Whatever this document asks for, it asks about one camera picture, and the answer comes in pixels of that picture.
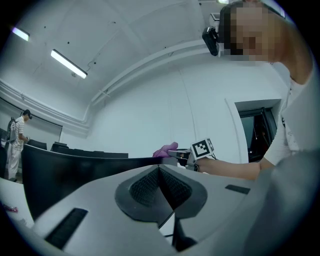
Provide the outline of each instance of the man in striped shirt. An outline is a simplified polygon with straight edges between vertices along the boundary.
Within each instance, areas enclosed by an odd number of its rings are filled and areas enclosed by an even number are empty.
[[[28,142],[28,139],[24,136],[24,128],[25,128],[25,122],[27,122],[31,117],[30,110],[25,110],[19,118],[15,120],[15,141],[12,143],[12,145],[8,148],[9,150],[9,159],[8,159],[8,179],[15,178],[18,166],[19,166],[19,160],[21,151],[23,148],[23,143]]]

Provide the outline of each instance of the fluorescent light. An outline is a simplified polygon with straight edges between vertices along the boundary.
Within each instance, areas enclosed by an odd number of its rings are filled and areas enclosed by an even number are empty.
[[[59,53],[57,50],[53,49],[51,51],[51,56],[55,58],[58,62],[65,65],[68,69],[72,70],[74,73],[76,73],[78,76],[82,77],[83,79],[86,78],[87,73],[84,72],[81,68],[73,64],[70,60],[68,60],[66,57],[64,57],[61,53]]]
[[[17,36],[21,37],[22,39],[26,40],[26,41],[29,40],[29,34],[27,34],[26,32],[23,32],[19,28],[14,27],[12,29],[12,32],[15,33]]]
[[[286,17],[286,13],[285,13],[284,9],[282,9],[282,8],[280,8],[280,14],[284,18]]]

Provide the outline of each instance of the pink glove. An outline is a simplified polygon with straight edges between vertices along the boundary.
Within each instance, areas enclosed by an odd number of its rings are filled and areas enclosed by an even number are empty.
[[[164,145],[162,148],[153,153],[153,158],[170,158],[168,150],[177,150],[178,143],[173,142],[170,145]]]

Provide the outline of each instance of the camera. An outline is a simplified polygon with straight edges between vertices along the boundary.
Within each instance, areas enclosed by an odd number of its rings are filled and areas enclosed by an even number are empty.
[[[208,47],[211,55],[217,56],[219,53],[219,37],[214,27],[206,27],[202,33],[202,39]]]

